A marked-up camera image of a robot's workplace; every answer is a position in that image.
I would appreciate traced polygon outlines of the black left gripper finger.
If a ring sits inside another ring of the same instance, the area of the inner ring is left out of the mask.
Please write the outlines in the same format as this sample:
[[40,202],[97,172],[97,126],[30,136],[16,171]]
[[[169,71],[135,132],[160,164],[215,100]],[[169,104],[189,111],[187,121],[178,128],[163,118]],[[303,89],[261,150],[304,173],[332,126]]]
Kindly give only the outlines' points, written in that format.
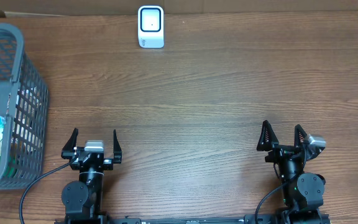
[[62,159],[71,159],[76,154],[76,142],[78,137],[78,129],[75,128],[71,134],[71,137],[62,148],[61,157]]
[[113,131],[113,163],[120,164],[122,162],[122,149],[117,139],[116,130]]

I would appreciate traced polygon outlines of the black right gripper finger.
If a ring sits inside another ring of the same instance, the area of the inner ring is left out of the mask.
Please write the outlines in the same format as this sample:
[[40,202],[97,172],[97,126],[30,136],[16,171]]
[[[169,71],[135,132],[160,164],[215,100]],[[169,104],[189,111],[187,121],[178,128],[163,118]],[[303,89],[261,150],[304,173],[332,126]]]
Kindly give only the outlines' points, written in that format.
[[257,144],[258,151],[271,151],[279,145],[279,141],[271,124],[265,120],[262,123],[260,138]]
[[300,124],[295,126],[295,134],[294,134],[294,146],[301,147],[301,145],[307,141],[308,135],[305,130],[301,127]]

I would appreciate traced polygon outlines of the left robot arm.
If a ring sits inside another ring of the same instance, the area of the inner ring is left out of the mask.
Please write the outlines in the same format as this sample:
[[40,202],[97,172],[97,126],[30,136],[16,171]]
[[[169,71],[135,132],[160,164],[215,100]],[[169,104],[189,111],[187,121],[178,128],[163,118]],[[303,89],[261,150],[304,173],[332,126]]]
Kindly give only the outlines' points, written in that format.
[[84,147],[76,145],[78,129],[62,149],[62,158],[69,160],[72,170],[79,172],[79,178],[62,190],[65,206],[64,223],[109,223],[110,216],[101,210],[104,172],[113,170],[114,164],[122,162],[122,149],[113,132],[113,156],[104,155],[102,140],[86,141]]

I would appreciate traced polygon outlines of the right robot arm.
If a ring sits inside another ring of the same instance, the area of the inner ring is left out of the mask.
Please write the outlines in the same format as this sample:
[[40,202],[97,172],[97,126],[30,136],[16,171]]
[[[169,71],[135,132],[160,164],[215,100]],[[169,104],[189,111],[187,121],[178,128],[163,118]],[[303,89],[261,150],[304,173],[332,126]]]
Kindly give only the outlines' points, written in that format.
[[271,124],[267,120],[262,123],[257,150],[268,153],[265,162],[273,164],[281,184],[259,202],[254,213],[256,223],[260,221],[259,210],[263,203],[278,191],[282,192],[286,207],[269,216],[271,223],[330,222],[328,216],[319,211],[324,203],[326,180],[320,174],[305,171],[306,163],[317,158],[325,148],[322,136],[306,133],[299,124],[294,129],[294,144],[280,144]]

